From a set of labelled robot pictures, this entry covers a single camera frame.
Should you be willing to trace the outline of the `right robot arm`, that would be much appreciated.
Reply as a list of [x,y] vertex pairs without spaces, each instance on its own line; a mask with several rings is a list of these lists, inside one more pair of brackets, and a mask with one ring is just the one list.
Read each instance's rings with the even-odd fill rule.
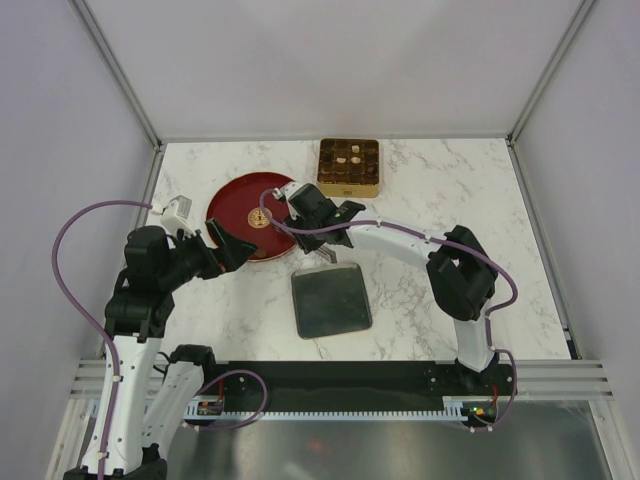
[[456,226],[437,233],[381,217],[365,205],[336,205],[313,184],[290,182],[273,197],[286,205],[285,231],[305,252],[326,245],[370,250],[427,273],[437,306],[454,321],[457,382],[469,394],[491,386],[495,353],[487,339],[488,312],[497,268],[474,234]]

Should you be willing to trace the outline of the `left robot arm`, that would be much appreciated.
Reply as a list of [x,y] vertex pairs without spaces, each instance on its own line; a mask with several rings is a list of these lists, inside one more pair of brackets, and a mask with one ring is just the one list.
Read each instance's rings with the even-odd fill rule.
[[147,400],[173,294],[194,278],[236,271],[257,249],[215,219],[206,226],[213,248],[199,232],[172,238],[160,226],[144,226],[129,233],[126,266],[104,312],[108,352],[97,420],[80,465],[65,478],[166,478],[168,450],[188,405],[197,394],[213,391],[219,380],[210,347],[181,345],[170,356],[156,398]]

